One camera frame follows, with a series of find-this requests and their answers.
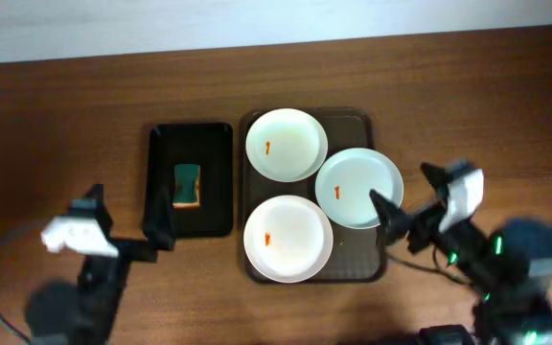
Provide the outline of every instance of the round plate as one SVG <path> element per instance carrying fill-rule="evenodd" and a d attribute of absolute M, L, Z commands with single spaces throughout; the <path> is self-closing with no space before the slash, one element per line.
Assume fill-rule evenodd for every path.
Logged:
<path fill-rule="evenodd" d="M 296 109 L 272 110 L 246 135 L 246 155 L 263 176 L 294 182 L 315 173 L 327 156 L 327 135 L 309 114 Z"/>
<path fill-rule="evenodd" d="M 297 283 L 316 274 L 330 258 L 334 234 L 313 202 L 295 195 L 273 197 L 244 226 L 244 250 L 265 277 Z"/>
<path fill-rule="evenodd" d="M 377 190 L 398 206 L 403 200 L 398 168 L 372 149 L 345 149 L 330 157 L 318 172 L 314 188 L 327 217 L 353 229 L 380 225 L 370 190 Z"/>

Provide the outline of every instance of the white wall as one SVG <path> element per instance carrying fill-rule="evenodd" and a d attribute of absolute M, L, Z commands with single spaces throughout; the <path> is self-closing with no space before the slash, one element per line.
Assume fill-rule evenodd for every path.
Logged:
<path fill-rule="evenodd" d="M 552 24 L 552 0 L 0 0 L 0 61 Z"/>

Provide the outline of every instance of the wooden table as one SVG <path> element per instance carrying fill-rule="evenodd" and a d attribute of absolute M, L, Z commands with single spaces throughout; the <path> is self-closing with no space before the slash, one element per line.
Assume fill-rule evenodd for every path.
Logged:
<path fill-rule="evenodd" d="M 550 26 L 0 64 L 0 238 L 95 182 L 115 234 L 141 237 L 153 125 L 238 131 L 254 108 L 341 105 L 371 115 L 378 150 L 402 172 L 404 206 L 432 195 L 422 161 L 468 157 L 487 178 L 481 228 L 517 215 L 552 222 Z M 470 292 L 394 264 L 374 284 L 259 286 L 241 271 L 240 235 L 237 219 L 228 238 L 180 241 L 158 264 L 136 264 L 113 343 L 323 344 L 472 324 Z M 391 250 L 412 259 L 403 243 Z M 429 264 L 428 253 L 413 260 Z M 19 240 L 0 257 L 1 310 L 28 331 L 30 291 L 75 279 L 80 263 L 48 254 L 38 231 Z M 0 344 L 17 343 L 0 326 Z"/>

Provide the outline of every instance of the sponge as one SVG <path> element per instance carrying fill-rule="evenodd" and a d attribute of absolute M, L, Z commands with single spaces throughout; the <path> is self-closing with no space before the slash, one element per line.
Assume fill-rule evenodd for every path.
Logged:
<path fill-rule="evenodd" d="M 174 208 L 199 207 L 199 165 L 178 164 L 173 167 L 175 189 Z"/>

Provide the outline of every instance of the black tray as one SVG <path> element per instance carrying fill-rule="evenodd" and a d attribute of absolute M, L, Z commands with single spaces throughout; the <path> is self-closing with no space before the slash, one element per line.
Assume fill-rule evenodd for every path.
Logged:
<path fill-rule="evenodd" d="M 257 172 L 244 151 L 251 125 L 271 109 L 256 110 L 241 120 L 241 230 L 253 210 L 262 202 L 281 195 L 302 196 L 314 203 L 316 174 L 298 182 L 272 181 Z M 329 142 L 327 158 L 350 148 L 374 149 L 372 124 L 367 115 L 352 108 L 300 109 L 313 116 L 325 129 Z M 386 268 L 383 246 L 378 244 L 377 230 L 349 229 L 332 222 L 333 249 L 325 266 L 304 283 L 368 283 L 382 276 Z M 258 283 L 274 283 L 259 273 L 244 255 L 244 270 Z"/>
<path fill-rule="evenodd" d="M 150 132 L 149 171 L 143 223 L 150 222 L 152 198 L 166 187 L 173 195 L 173 167 L 200 167 L 199 208 L 173 209 L 177 238 L 221 237 L 231 233 L 233 201 L 233 129 L 229 124 L 158 125 Z"/>

